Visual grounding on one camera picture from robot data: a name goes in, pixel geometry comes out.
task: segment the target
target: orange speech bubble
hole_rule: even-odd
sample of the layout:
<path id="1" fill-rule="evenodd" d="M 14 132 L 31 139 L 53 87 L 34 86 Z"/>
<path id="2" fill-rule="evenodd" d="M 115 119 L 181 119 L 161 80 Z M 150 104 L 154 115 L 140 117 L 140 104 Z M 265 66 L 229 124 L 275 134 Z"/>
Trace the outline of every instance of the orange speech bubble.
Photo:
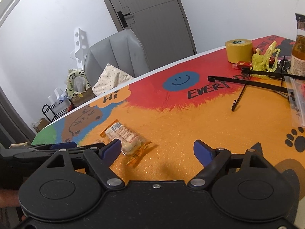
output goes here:
<path id="1" fill-rule="evenodd" d="M 132 92 L 129 90 L 129 85 L 112 92 L 100 99 L 90 103 L 90 107 L 98 106 L 99 108 L 107 107 L 111 103 L 119 103 L 130 96 Z"/>

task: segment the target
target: table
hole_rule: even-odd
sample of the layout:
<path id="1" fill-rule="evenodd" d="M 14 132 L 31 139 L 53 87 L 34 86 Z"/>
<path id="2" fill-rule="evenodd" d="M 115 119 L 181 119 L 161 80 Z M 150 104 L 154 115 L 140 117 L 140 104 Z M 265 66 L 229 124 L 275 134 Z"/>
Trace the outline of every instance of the table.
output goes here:
<path id="1" fill-rule="evenodd" d="M 263 52 L 276 40 L 283 55 L 293 41 L 268 36 L 253 40 Z M 264 157 L 279 171 L 293 169 L 300 181 L 300 206 L 305 207 L 305 132 L 293 128 L 290 106 L 282 96 L 247 87 L 234 112 L 241 85 L 207 81 L 208 75 L 245 78 L 232 68 L 224 47 L 161 67 L 97 97 L 50 124 L 33 144 L 75 141 L 78 146 L 100 139 L 118 119 L 157 146 L 134 169 L 123 155 L 111 169 L 128 180 L 190 180 L 202 166 L 193 154 L 201 139 L 212 148 L 243 154 L 259 142 Z M 260 80 L 280 85 L 277 80 Z M 297 225 L 305 228 L 297 216 Z"/>

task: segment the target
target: gray chair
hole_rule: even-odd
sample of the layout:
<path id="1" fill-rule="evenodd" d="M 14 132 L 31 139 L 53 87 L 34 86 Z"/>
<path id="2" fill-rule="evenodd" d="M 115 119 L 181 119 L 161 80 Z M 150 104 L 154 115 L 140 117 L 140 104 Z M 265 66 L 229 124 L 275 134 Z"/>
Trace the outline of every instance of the gray chair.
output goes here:
<path id="1" fill-rule="evenodd" d="M 150 71 L 143 46 L 130 29 L 115 33 L 89 48 L 84 70 L 91 86 L 97 83 L 107 63 L 133 77 Z"/>

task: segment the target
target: paw print drawing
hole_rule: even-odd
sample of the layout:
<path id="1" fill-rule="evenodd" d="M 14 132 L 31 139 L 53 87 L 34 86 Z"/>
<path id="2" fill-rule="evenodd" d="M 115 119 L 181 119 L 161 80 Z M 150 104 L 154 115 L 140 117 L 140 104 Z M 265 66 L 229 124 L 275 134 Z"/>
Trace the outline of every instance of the paw print drawing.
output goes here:
<path id="1" fill-rule="evenodd" d="M 302 127 L 298 128 L 298 131 L 300 133 L 304 132 L 304 129 Z M 285 144 L 289 147 L 292 147 L 294 145 L 295 149 L 298 152 L 305 151 L 305 137 L 303 135 L 298 135 L 298 132 L 295 129 L 291 130 L 291 134 L 287 134 L 287 139 L 285 140 Z"/>

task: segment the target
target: green painted area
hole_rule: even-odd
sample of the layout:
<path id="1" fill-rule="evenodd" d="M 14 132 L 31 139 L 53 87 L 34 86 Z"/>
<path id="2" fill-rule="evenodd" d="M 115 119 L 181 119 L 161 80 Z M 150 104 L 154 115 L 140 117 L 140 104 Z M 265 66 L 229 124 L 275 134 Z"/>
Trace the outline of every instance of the green painted area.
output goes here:
<path id="1" fill-rule="evenodd" d="M 56 130 L 54 124 L 42 129 L 35 137 L 32 145 L 54 144 L 56 140 Z"/>

